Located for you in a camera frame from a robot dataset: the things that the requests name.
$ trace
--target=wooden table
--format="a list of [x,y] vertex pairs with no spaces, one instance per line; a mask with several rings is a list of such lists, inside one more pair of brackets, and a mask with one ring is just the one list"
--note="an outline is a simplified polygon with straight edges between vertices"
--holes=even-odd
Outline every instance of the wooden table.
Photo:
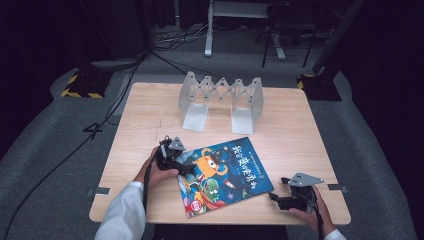
[[[335,224],[348,224],[349,210],[337,184],[320,133],[302,90],[263,88],[264,109],[253,135],[231,133],[231,98],[211,99],[203,132],[182,129],[178,108],[181,84],[135,83],[126,103],[99,187],[109,195],[96,195],[90,211],[93,221],[102,221],[110,202],[132,181],[152,148],[166,135],[180,137],[187,150],[248,136],[275,188],[290,196],[281,177],[303,172],[323,178],[317,185]],[[223,209],[188,219],[177,179],[167,179],[149,191],[147,222],[190,224],[304,224],[281,211],[268,194],[235,203]]]

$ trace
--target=hand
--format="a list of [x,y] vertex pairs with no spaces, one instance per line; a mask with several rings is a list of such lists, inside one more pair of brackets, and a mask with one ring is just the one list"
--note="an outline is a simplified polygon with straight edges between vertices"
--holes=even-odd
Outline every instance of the hand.
[[[330,217],[330,213],[328,212],[327,205],[325,204],[324,200],[322,200],[321,194],[319,193],[318,189],[315,186],[312,186],[312,187],[317,197],[319,213],[321,214],[322,220],[324,221],[324,225],[323,225],[324,236],[327,236],[332,231],[336,230],[336,226],[334,226],[333,222],[331,221],[331,217]],[[301,211],[297,208],[290,208],[289,213],[302,219],[309,225],[309,227],[311,227],[313,230],[318,232],[318,219],[317,219],[315,210],[313,210],[310,214],[308,214],[307,212]]]
[[[144,184],[144,175],[146,174],[146,169],[149,166],[151,159],[153,158],[154,153],[156,152],[157,147],[155,147],[150,154],[150,157],[144,162],[137,176],[135,176],[134,181],[141,182]],[[152,169],[150,170],[150,179],[149,179],[149,188],[154,187],[159,184],[160,181],[175,177],[178,175],[177,169],[169,169],[166,171],[159,170],[156,161],[152,163]]]

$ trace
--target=gray floor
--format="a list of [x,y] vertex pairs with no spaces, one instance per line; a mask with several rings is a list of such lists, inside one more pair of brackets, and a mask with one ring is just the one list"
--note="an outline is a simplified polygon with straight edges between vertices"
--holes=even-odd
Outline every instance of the gray floor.
[[[219,32],[214,38],[211,58],[203,57],[204,38],[156,53],[189,65],[176,66],[196,75],[205,75],[198,70],[204,69],[229,82],[261,77],[265,87],[295,88],[296,77],[311,73],[323,47],[315,44],[306,68],[301,67],[305,50],[287,50],[287,60],[281,62],[270,49],[266,66],[262,68],[265,43],[263,40],[254,43],[257,33],[257,30]],[[129,73],[125,70],[113,75],[104,99],[60,97],[74,71],[70,69],[53,83],[54,102],[29,124],[0,162],[1,235],[31,188],[88,136],[82,130],[105,119]],[[169,82],[169,76],[173,76],[172,81],[178,81],[178,76],[181,82],[184,80],[182,73],[149,55],[137,69],[134,81],[148,81],[152,75],[156,77],[154,81]],[[345,199],[352,222],[340,226],[340,230],[348,239],[416,239],[406,197],[376,138],[351,101],[348,81],[340,73],[334,82],[343,101],[311,101],[310,106],[339,183],[348,189]],[[120,115],[113,115],[110,121],[119,123],[119,119]],[[88,217],[92,196],[87,196],[87,190],[95,188],[100,180],[116,129],[105,124],[103,132],[88,141],[33,192],[17,214],[8,239],[94,237],[99,223]],[[151,236],[152,228],[149,225],[147,237]],[[306,226],[288,226],[287,230],[290,239],[318,237]]]

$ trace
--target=cartoon illustration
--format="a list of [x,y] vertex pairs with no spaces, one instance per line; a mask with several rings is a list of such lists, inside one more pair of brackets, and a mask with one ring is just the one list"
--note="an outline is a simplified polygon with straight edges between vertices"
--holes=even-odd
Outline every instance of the cartoon illustration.
[[248,137],[185,152],[177,161],[196,165],[194,174],[178,176],[188,218],[274,189]]
[[218,175],[217,177],[220,177],[225,185],[230,188],[235,188],[235,186],[228,181],[228,167],[220,161],[219,152],[213,153],[210,148],[203,148],[202,156],[193,163],[196,164],[194,170],[196,174],[198,174],[200,182]]

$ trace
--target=table leg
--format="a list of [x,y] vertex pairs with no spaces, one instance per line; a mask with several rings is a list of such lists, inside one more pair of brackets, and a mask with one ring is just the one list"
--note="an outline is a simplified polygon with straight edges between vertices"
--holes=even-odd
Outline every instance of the table leg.
[[208,11],[208,34],[206,36],[206,46],[205,46],[205,57],[212,56],[212,40],[213,40],[213,2],[214,0],[209,0],[209,11]]

